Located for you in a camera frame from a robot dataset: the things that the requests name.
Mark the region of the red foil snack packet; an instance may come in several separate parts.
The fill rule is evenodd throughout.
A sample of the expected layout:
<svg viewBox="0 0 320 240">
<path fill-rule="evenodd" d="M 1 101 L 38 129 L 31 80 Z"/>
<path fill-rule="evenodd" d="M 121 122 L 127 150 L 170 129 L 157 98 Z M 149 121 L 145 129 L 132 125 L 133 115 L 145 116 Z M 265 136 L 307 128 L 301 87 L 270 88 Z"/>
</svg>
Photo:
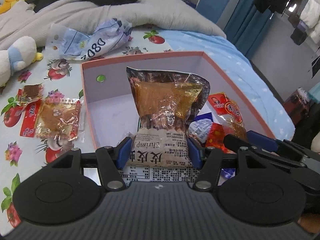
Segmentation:
<svg viewBox="0 0 320 240">
<path fill-rule="evenodd" d="M 232 153 L 232 151 L 227 149 L 223 143 L 224 137 L 231 133 L 233 133 L 233 130 L 230 127 L 214 122 L 207 136 L 206 147 L 219 148 L 224 153 Z"/>
</svg>

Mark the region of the orange snack packet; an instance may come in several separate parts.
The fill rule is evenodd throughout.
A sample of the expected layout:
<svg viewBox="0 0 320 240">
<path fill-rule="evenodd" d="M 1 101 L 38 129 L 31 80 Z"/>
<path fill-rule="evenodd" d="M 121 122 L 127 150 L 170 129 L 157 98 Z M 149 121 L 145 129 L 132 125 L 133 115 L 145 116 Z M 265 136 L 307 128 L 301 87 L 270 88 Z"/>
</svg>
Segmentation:
<svg viewBox="0 0 320 240">
<path fill-rule="evenodd" d="M 219 122 L 218 129 L 223 135 L 232 134 L 242 140 L 247 140 L 246 129 L 242 114 L 237 103 L 231 100 L 226 93 L 211 94 L 208 102 L 213 108 Z"/>
</svg>

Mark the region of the blue white snack bag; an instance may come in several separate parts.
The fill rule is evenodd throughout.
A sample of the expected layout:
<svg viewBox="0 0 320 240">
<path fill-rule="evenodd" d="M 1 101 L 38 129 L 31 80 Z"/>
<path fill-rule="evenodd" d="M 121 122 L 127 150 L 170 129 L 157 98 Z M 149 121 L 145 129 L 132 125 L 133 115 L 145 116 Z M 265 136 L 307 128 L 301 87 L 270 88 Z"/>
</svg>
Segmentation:
<svg viewBox="0 0 320 240">
<path fill-rule="evenodd" d="M 212 124 L 213 122 L 210 119 L 193 121 L 188 128 L 189 136 L 204 144 L 207 140 Z"/>
</svg>

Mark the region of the clear brown snack packet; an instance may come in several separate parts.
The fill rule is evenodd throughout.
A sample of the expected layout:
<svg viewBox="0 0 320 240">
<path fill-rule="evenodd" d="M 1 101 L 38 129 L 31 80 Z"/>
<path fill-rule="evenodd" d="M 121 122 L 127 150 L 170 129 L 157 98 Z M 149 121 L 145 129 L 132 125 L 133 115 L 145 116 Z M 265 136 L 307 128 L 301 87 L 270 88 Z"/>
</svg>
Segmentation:
<svg viewBox="0 0 320 240">
<path fill-rule="evenodd" d="M 75 140 L 78 137 L 81 106 L 78 99 L 47 98 L 37 117 L 35 136 Z"/>
</svg>

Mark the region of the white shrimp snack packet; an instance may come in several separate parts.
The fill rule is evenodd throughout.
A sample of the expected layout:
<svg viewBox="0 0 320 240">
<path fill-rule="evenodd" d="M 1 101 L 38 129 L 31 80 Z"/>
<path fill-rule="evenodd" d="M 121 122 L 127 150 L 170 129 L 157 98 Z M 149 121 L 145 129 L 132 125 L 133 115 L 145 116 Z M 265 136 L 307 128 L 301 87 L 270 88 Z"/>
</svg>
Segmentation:
<svg viewBox="0 0 320 240">
<path fill-rule="evenodd" d="M 210 93 L 209 82 L 193 73 L 126 68 L 139 128 L 127 165 L 142 181 L 193 181 L 188 128 Z"/>
</svg>

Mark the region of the light blue bedsheet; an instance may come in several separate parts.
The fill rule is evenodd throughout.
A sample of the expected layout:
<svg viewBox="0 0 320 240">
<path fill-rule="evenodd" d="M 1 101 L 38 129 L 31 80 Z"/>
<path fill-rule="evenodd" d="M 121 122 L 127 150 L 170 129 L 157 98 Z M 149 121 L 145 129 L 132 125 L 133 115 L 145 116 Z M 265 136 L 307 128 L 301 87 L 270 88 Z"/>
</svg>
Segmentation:
<svg viewBox="0 0 320 240">
<path fill-rule="evenodd" d="M 176 30 L 161 30 L 160 35 L 174 51 L 204 51 L 245 94 L 277 139 L 293 138 L 295 126 L 282 104 L 226 38 Z"/>
</svg>

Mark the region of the pink cardboard box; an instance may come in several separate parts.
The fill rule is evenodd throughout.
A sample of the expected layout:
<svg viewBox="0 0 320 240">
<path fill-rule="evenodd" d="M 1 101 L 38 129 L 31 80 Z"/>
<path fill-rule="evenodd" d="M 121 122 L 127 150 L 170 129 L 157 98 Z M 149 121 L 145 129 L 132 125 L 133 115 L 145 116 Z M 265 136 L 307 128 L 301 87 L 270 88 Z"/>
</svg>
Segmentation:
<svg viewBox="0 0 320 240">
<path fill-rule="evenodd" d="M 84 100 L 93 144 L 114 146 L 136 133 L 138 120 L 159 114 L 192 121 L 210 94 L 224 92 L 240 109 L 245 128 L 274 138 L 275 133 L 226 72 L 201 51 L 112 57 L 81 66 Z"/>
</svg>

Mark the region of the fruit print tablecloth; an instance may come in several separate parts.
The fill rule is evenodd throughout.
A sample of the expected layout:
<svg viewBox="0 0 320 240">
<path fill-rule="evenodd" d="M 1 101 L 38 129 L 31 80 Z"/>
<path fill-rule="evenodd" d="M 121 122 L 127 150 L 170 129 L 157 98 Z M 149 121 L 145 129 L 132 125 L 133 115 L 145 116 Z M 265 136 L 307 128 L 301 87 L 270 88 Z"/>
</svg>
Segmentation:
<svg viewBox="0 0 320 240">
<path fill-rule="evenodd" d="M 1 233 L 18 226 L 16 187 L 73 146 L 92 148 L 81 66 L 44 50 L 1 89 Z"/>
</svg>

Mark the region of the blue curtain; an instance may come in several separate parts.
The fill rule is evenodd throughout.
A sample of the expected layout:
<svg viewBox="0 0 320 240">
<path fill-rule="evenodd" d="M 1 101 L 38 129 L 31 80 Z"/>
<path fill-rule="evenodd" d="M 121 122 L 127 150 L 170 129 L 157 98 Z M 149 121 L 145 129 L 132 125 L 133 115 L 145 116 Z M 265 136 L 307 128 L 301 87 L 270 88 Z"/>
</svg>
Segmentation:
<svg viewBox="0 0 320 240">
<path fill-rule="evenodd" d="M 268 31 L 272 15 L 268 9 L 260 13 L 254 0 L 239 0 L 224 28 L 227 40 L 252 59 Z"/>
</svg>

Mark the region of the crumpled blue white bag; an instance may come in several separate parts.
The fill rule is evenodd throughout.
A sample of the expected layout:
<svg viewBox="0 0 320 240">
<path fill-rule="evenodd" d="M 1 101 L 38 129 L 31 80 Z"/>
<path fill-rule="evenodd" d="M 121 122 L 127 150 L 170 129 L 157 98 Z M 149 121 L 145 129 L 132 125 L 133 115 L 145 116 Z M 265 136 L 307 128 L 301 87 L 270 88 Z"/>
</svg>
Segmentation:
<svg viewBox="0 0 320 240">
<path fill-rule="evenodd" d="M 113 18 L 95 29 L 93 34 L 52 24 L 45 51 L 50 59 L 88 61 L 120 48 L 129 41 L 132 24 Z"/>
</svg>

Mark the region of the white hanging jacket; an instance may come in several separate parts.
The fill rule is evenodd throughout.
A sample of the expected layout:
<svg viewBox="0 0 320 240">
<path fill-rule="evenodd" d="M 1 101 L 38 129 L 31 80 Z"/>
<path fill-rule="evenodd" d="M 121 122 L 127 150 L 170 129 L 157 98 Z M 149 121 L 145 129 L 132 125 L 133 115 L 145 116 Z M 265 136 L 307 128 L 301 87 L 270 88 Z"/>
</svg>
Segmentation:
<svg viewBox="0 0 320 240">
<path fill-rule="evenodd" d="M 320 35 L 320 0 L 308 0 L 301 15 L 300 20 L 306 25 L 308 36 L 315 44 L 319 43 Z"/>
</svg>

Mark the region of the white blue plush toy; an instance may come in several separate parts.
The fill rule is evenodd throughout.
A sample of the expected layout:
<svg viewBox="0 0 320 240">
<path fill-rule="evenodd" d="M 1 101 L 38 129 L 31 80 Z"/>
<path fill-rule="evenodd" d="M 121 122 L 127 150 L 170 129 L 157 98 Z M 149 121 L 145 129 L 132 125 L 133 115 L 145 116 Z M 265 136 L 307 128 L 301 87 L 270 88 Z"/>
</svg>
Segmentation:
<svg viewBox="0 0 320 240">
<path fill-rule="evenodd" d="M 32 37 L 23 36 L 17 39 L 7 50 L 1 50 L 1 87 L 4 87 L 16 72 L 42 59 L 43 54 L 37 51 L 36 42 Z"/>
</svg>

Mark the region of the blue chair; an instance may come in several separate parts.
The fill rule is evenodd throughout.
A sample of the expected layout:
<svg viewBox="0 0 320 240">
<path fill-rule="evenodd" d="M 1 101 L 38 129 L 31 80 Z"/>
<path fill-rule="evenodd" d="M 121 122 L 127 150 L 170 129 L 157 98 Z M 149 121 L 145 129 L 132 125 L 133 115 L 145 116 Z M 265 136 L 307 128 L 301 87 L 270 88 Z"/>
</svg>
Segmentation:
<svg viewBox="0 0 320 240">
<path fill-rule="evenodd" d="M 229 1 L 230 0 L 199 0 L 196 11 L 213 23 L 217 23 Z"/>
</svg>

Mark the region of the grey duvet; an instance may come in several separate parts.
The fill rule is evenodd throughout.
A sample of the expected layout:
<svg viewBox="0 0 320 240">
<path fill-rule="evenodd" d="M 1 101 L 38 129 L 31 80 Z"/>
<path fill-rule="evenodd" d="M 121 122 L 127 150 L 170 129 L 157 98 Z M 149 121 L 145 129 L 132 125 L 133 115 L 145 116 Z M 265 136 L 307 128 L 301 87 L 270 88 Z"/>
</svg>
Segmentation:
<svg viewBox="0 0 320 240">
<path fill-rule="evenodd" d="M 162 29 L 226 37 L 215 23 L 181 0 L 139 0 L 101 7 L 81 0 L 59 0 L 38 12 L 32 4 L 18 1 L 1 14 L 1 49 L 8 49 L 22 36 L 30 36 L 37 46 L 44 46 L 53 23 L 92 34 L 99 24 L 112 18 L 126 20 L 134 27 L 152 24 Z"/>
</svg>

